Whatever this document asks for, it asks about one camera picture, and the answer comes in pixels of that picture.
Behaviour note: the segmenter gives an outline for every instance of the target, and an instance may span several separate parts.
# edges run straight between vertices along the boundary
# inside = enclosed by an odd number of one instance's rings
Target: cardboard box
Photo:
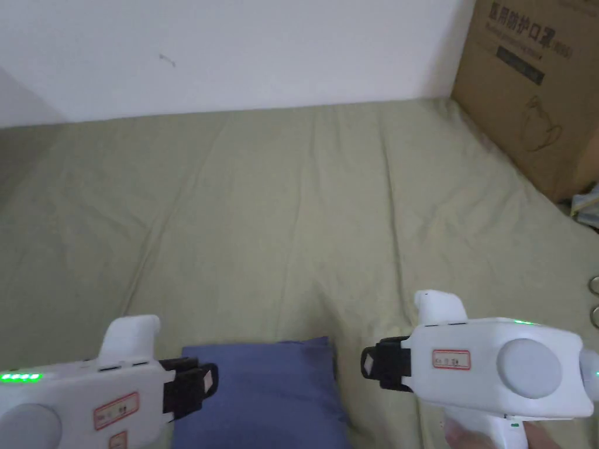
[[[550,199],[599,180],[599,0],[478,0],[452,93]]]

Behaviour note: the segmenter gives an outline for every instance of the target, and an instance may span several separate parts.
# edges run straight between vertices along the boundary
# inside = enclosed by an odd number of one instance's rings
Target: green led light
[[[30,373],[22,373],[22,374],[3,374],[2,377],[0,377],[0,383],[4,383],[4,384],[15,384],[15,383],[20,383],[20,384],[36,384],[37,382],[39,382],[42,377],[44,375],[43,374],[30,374]]]

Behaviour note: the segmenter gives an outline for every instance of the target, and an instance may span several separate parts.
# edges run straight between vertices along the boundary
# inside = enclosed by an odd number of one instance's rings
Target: pillow
[[[219,367],[219,389],[175,422],[173,449],[349,449],[328,338],[186,347]]]

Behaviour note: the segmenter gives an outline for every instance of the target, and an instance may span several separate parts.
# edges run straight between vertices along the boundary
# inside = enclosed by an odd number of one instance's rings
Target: handheld controller
[[[0,372],[0,445],[135,449],[201,409],[217,390],[217,366],[155,360],[159,328],[153,315],[118,318],[97,359]]]
[[[469,320],[459,297],[416,293],[419,325],[362,352],[365,378],[442,406],[498,449],[527,449],[523,421],[592,415],[599,355],[580,336],[509,318]]]

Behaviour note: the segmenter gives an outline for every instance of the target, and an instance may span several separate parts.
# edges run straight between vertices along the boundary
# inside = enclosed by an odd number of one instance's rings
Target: finger
[[[528,440],[528,449],[561,449],[544,428],[525,422],[524,430]]]
[[[445,440],[452,449],[495,449],[488,436],[469,432],[451,418],[445,420]]]

